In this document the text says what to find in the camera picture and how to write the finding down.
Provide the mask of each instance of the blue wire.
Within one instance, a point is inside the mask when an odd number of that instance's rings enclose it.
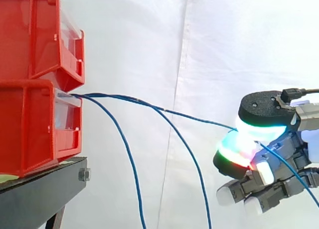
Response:
[[[149,107],[149,105],[151,105],[151,104],[149,104],[149,103],[147,103],[147,102],[145,102],[143,100],[140,100],[138,98],[133,98],[133,97],[125,96],[125,95],[112,95],[112,94],[104,94],[104,93],[88,93],[88,94],[85,94],[85,95],[89,96],[89,97],[93,97],[93,98],[116,98],[116,99],[132,102],[132,103],[136,103],[136,104],[140,104],[140,105],[144,105],[144,106],[148,106],[148,107]],[[169,109],[164,109],[164,108],[161,108],[161,107],[158,107],[158,106],[154,106],[154,105],[152,105],[152,107],[154,107],[154,108],[156,108],[156,109],[158,109],[160,111],[164,111],[164,112],[167,112],[167,113],[175,114],[175,115],[178,115],[178,116],[181,116],[181,117],[184,117],[184,118],[188,118],[188,119],[192,119],[192,120],[195,120],[195,121],[198,121],[198,122],[201,122],[201,123],[208,123],[208,124],[213,124],[213,125],[220,126],[220,127],[223,127],[223,128],[228,128],[230,130],[236,130],[234,127],[230,127],[230,126],[222,124],[222,123],[217,123],[217,122],[214,122],[214,121],[209,121],[209,120],[205,120],[205,119],[196,118],[196,117],[193,117],[193,116],[189,116],[187,114],[175,112],[175,111],[172,111],[172,110],[169,110]]]
[[[99,97],[101,97],[101,98],[103,98],[103,97],[116,98],[116,99],[120,99],[120,100],[124,100],[124,101],[128,101],[128,102],[133,102],[133,103],[136,103],[136,104],[140,104],[140,105],[144,105],[144,106],[148,106],[149,107],[149,103],[146,103],[146,102],[144,102],[144,101],[142,101],[140,99],[137,99],[137,98],[134,98],[134,97],[130,97],[130,96],[125,96],[125,95],[110,95],[110,94],[103,94],[103,93],[89,93],[89,94],[86,94],[86,95],[90,96],[90,97],[98,97],[98,98]],[[216,126],[220,126],[220,127],[223,127],[223,128],[227,128],[227,129],[230,129],[230,130],[237,131],[236,128],[233,128],[233,127],[221,124],[221,123],[217,123],[217,122],[209,121],[209,120],[204,120],[204,119],[200,119],[200,118],[195,118],[195,117],[192,117],[192,116],[189,116],[189,115],[186,115],[186,114],[182,114],[182,113],[179,113],[179,112],[175,112],[175,111],[172,111],[172,110],[165,110],[164,108],[161,108],[161,107],[158,107],[158,106],[153,106],[153,107],[158,109],[158,110],[161,110],[161,111],[164,111],[164,112],[168,112],[168,113],[171,113],[171,114],[175,114],[175,115],[178,115],[178,116],[182,116],[182,117],[185,117],[185,118],[189,118],[189,119],[192,119],[192,120],[195,120],[195,121],[198,121],[198,122],[213,124],[213,125],[216,125]],[[302,180],[302,178],[298,175],[298,173],[289,165],[289,163],[283,157],[281,157],[276,152],[272,151],[267,146],[265,146],[263,144],[260,144],[260,145],[265,150],[267,150],[269,153],[271,153],[276,158],[278,158],[281,162],[283,162],[289,168],[289,170],[295,175],[295,177],[298,179],[298,181],[304,186],[304,188],[310,194],[310,196],[312,197],[312,199],[314,200],[316,205],[319,207],[319,202],[316,199],[316,197],[314,196],[314,194],[310,191],[308,185]]]
[[[94,97],[94,96],[97,96],[97,95],[94,95],[94,94],[85,94],[86,96],[88,97]],[[119,95],[107,95],[107,94],[99,94],[99,97],[111,97],[111,98],[118,98],[118,99],[122,99],[121,96]],[[141,104],[145,105],[145,106],[148,106],[152,109],[154,109],[160,116],[162,116],[169,124],[170,126],[174,129],[174,131],[176,132],[176,134],[179,136],[179,138],[182,140],[182,142],[184,143],[184,145],[186,146],[189,154],[191,155],[194,163],[195,163],[195,166],[197,168],[197,172],[198,172],[198,175],[199,175],[199,179],[200,179],[200,184],[201,184],[201,188],[202,188],[202,192],[203,192],[203,196],[204,196],[204,200],[205,200],[205,206],[206,206],[206,212],[207,212],[207,220],[208,220],[208,227],[209,229],[212,229],[212,224],[211,224],[211,219],[210,219],[210,209],[209,209],[209,203],[208,203],[208,197],[207,197],[207,193],[206,193],[206,188],[205,188],[205,183],[204,183],[204,179],[203,179],[203,176],[202,176],[202,172],[201,172],[201,169],[199,167],[199,164],[192,152],[192,150],[190,149],[189,145],[186,143],[185,139],[183,138],[183,136],[181,135],[181,133],[179,132],[179,130],[174,126],[174,124],[155,106],[147,103],[147,102],[144,102],[144,101],[141,101],[139,100]]]
[[[128,141],[126,140],[126,137],[119,125],[119,123],[117,122],[117,120],[115,119],[115,117],[101,104],[99,103],[98,101],[94,100],[93,98],[90,98],[88,96],[85,96],[85,95],[79,95],[79,94],[72,94],[73,96],[75,97],[79,97],[79,98],[85,98],[87,100],[90,100],[91,102],[97,104],[100,108],[103,109],[104,112],[106,112],[110,118],[112,119],[112,121],[114,122],[115,126],[117,127],[122,139],[123,139],[123,142],[125,144],[125,147],[126,147],[126,151],[129,155],[129,158],[130,158],[130,162],[131,162],[131,165],[132,165],[132,168],[133,168],[133,173],[134,173],[134,179],[135,179],[135,185],[136,185],[136,191],[137,191],[137,194],[138,194],[138,200],[139,200],[139,209],[140,209],[140,218],[141,218],[141,223],[142,223],[142,227],[143,229],[146,229],[146,223],[145,223],[145,220],[144,220],[144,214],[143,214],[143,204],[142,204],[142,196],[141,196],[141,190],[140,190],[140,183],[139,183],[139,177],[138,177],[138,173],[137,173],[137,170],[136,170],[136,166],[135,166],[135,163],[134,163],[134,159],[133,159],[133,156],[132,156],[132,153],[131,153],[131,150],[130,150],[130,146],[129,146],[129,143]]]

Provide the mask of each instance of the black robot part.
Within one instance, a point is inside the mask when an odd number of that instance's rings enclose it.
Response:
[[[282,108],[276,101],[280,91],[251,93],[243,97],[238,116],[247,124],[257,127],[289,126],[295,109]]]
[[[234,179],[242,179],[248,168],[242,167],[238,164],[235,164],[228,159],[226,159],[223,155],[217,151],[214,156],[213,164],[219,170],[219,172],[225,176],[230,176]]]

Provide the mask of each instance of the glowing light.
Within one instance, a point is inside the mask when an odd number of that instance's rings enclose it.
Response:
[[[217,150],[229,161],[248,167],[257,152],[257,145],[245,135],[231,131],[217,145]]]
[[[256,127],[243,122],[239,117],[236,119],[238,132],[246,134],[254,141],[273,141],[279,138],[286,130],[286,126]]]

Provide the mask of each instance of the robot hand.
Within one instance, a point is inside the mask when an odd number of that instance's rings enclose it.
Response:
[[[319,186],[319,169],[306,169],[309,164],[319,162],[319,153],[316,150],[319,144],[319,105],[307,101],[292,104],[291,97],[287,97],[287,90],[283,93],[259,92],[243,98],[239,118],[249,123],[250,127],[242,127],[239,123],[238,132],[230,133],[244,132],[256,141],[265,139],[263,136],[266,135],[266,138],[272,140],[268,145],[269,149],[284,158],[310,188]],[[247,146],[245,149],[239,147],[238,139],[230,142],[237,147],[235,152],[238,155],[249,155]],[[248,214],[260,215],[277,206],[281,199],[292,197],[304,190],[303,185],[286,165],[267,150],[248,151],[254,154],[248,164],[243,164],[243,160],[236,161],[234,152],[227,154],[227,150],[219,150],[216,153],[214,164],[220,173],[236,179],[217,190],[217,199],[221,205],[244,201]]]

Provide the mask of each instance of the white fingertip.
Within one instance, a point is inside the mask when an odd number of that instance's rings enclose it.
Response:
[[[250,217],[259,216],[263,213],[259,200],[256,197],[249,197],[244,202],[246,214]]]
[[[274,174],[266,161],[261,161],[256,164],[257,171],[264,185],[269,185],[275,181]]]
[[[216,192],[217,201],[221,206],[235,204],[231,190],[228,187],[221,187]]]

